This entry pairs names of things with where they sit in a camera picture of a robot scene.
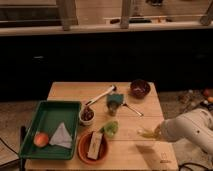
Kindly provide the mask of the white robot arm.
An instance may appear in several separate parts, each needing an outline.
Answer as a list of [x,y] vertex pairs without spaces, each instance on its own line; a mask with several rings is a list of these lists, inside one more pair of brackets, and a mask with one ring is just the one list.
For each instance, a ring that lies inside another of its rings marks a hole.
[[155,133],[167,142],[187,139],[213,156],[213,114],[198,108],[163,120]]

